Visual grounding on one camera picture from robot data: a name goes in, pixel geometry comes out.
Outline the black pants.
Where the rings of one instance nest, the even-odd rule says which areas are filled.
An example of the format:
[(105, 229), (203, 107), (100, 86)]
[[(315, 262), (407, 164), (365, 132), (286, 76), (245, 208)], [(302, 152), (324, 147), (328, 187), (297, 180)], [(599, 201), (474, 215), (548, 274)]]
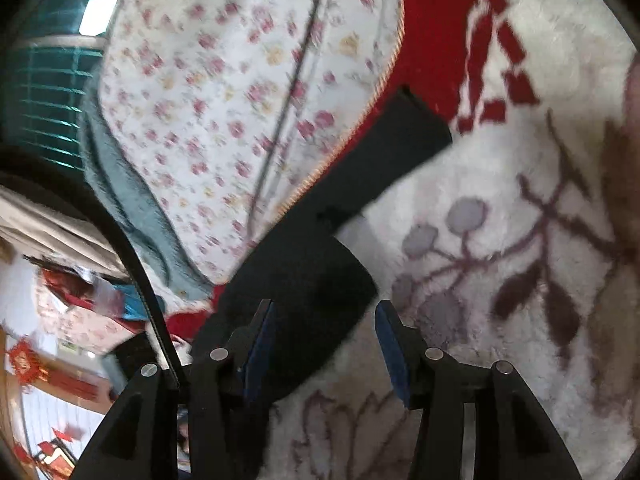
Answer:
[(378, 292), (371, 272), (337, 232), (392, 184), (451, 142), (442, 119), (398, 89), (363, 138), (269, 230), (236, 270), (194, 339), (192, 396), (213, 393), (213, 350), (272, 306), (250, 362), (248, 398), (288, 396), (329, 361)]

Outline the blue plastic bag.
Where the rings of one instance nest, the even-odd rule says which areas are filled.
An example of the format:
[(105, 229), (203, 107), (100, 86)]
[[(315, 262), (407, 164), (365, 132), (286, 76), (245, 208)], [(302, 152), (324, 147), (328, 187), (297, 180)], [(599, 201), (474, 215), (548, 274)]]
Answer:
[(122, 297), (120, 318), (128, 322), (143, 322), (149, 319), (141, 296), (133, 284), (117, 284), (114, 289)]

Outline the teal fleece jacket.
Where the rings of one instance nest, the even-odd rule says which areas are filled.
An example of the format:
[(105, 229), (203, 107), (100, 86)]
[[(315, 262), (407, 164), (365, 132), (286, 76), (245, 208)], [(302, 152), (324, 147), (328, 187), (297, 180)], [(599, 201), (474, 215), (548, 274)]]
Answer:
[(212, 296), (214, 285), (191, 261), (151, 190), (131, 166), (103, 117), (101, 67), (82, 87), (77, 139), (85, 180), (162, 285), (190, 301)]

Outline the red white plush blanket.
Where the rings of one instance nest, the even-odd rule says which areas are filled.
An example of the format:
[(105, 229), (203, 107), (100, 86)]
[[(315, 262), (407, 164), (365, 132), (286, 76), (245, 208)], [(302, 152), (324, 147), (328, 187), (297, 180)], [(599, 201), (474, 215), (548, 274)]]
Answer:
[(639, 442), (634, 48), (601, 0), (402, 0), (451, 148), (338, 237), (425, 341), (513, 362), (586, 479)]

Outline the floral white quilt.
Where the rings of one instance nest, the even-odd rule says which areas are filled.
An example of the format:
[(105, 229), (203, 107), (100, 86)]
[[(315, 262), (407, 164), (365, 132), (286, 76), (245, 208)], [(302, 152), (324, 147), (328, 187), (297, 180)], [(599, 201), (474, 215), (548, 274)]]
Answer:
[(380, 96), (402, 0), (122, 0), (108, 128), (209, 281), (318, 177)]

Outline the red wall decoration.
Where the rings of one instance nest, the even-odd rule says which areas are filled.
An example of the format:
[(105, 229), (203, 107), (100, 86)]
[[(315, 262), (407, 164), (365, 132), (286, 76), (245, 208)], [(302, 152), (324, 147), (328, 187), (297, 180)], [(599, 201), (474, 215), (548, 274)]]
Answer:
[(8, 351), (8, 357), (12, 370), (22, 386), (30, 386), (40, 380), (72, 396), (92, 402), (98, 400), (97, 385), (85, 382), (76, 375), (68, 374), (62, 368), (47, 366), (40, 360), (39, 354), (26, 338), (14, 344)]

